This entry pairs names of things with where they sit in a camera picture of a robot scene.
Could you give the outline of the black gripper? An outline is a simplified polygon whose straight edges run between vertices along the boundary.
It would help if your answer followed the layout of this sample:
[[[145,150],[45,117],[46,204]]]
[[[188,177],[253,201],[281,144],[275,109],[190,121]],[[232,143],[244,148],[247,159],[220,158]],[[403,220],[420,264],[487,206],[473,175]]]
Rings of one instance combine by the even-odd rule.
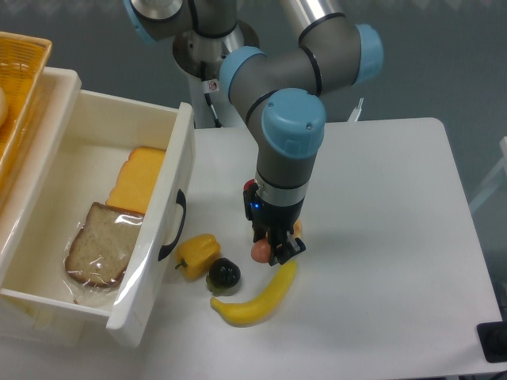
[[[253,243],[268,237],[269,265],[283,265],[307,249],[301,239],[302,223],[299,220],[304,199],[290,206],[277,206],[263,200],[257,194],[259,188],[255,181],[242,193],[246,218],[252,223]],[[280,230],[269,234],[276,228]]]

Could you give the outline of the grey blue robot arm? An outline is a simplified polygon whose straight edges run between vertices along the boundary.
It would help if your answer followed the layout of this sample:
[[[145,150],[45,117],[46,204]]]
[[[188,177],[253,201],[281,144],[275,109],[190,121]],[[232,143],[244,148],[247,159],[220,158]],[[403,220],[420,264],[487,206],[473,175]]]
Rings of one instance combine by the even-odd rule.
[[[186,42],[174,54],[180,68],[216,80],[256,141],[256,175],[243,202],[254,240],[269,244],[269,263],[302,253],[294,225],[324,139],[320,97],[380,72],[378,32],[351,23],[337,1],[287,1],[298,45],[271,58],[242,31],[235,1],[126,1],[124,7],[145,40]]]

